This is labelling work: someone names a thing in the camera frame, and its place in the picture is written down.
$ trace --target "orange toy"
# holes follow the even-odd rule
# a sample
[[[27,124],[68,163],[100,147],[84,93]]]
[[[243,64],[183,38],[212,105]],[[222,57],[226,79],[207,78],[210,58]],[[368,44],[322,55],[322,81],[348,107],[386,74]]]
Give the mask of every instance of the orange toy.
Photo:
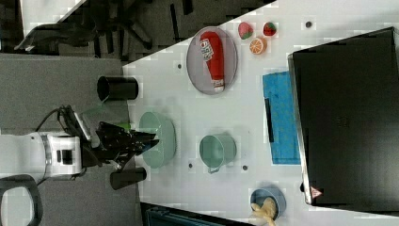
[[[255,38],[249,45],[250,52],[254,55],[264,53],[267,48],[267,40],[264,37]]]

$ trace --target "red ketchup bottle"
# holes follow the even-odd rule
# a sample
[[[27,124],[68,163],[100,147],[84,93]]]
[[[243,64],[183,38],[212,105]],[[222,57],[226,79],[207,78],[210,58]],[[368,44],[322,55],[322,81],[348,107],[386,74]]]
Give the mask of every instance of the red ketchup bottle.
[[[216,32],[207,31],[200,36],[200,50],[208,65],[215,92],[224,89],[223,44]]]

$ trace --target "red warning sticker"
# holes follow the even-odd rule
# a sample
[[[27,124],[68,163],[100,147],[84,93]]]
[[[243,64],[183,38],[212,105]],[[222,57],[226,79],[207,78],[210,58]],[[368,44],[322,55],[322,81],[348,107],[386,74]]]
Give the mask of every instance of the red warning sticker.
[[[317,197],[323,195],[323,193],[319,190],[317,190],[316,188],[311,186],[311,197],[316,199]]]

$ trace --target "desk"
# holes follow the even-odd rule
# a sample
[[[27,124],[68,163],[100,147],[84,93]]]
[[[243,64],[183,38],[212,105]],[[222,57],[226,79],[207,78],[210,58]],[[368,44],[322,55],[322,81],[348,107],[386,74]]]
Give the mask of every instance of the desk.
[[[38,25],[62,22],[87,0],[20,0],[24,36]]]
[[[288,71],[287,56],[293,51],[397,26],[398,14],[395,0],[279,0],[227,22],[220,28],[233,37],[239,63],[234,83],[217,96],[201,94],[188,78],[185,58],[191,39],[124,66],[124,74],[141,84],[139,97],[128,103],[131,120],[138,125],[144,112],[155,110],[173,120],[177,133],[176,155],[168,165],[150,169],[142,158],[136,159],[148,172],[139,183],[141,201],[247,222],[251,192],[271,183],[287,201],[278,225],[398,225],[399,218],[304,202],[301,167],[271,163],[262,85],[262,75]],[[250,40],[240,40],[237,27],[243,21],[254,26],[255,36],[262,35],[264,23],[276,23],[278,33],[268,39],[266,54],[254,56],[248,50]],[[307,21],[313,22],[312,28],[305,27]],[[199,144],[205,135],[218,132],[233,136],[237,156],[211,175],[200,160]]]

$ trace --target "white label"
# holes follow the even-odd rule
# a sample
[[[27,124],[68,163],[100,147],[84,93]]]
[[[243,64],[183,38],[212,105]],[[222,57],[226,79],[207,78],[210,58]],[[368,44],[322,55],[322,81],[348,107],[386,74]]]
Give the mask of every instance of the white label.
[[[211,43],[208,39],[200,41],[200,51],[202,52],[203,60],[208,61],[212,59],[214,50],[212,49]]]
[[[224,80],[212,80],[212,83],[214,84],[214,87],[224,87]]]
[[[319,190],[317,190],[316,188],[313,188],[313,187],[311,186],[311,197],[312,197],[312,198],[316,199],[317,197],[319,197],[319,196],[321,196],[321,195],[323,195],[323,193],[322,193],[321,191],[319,191]]]

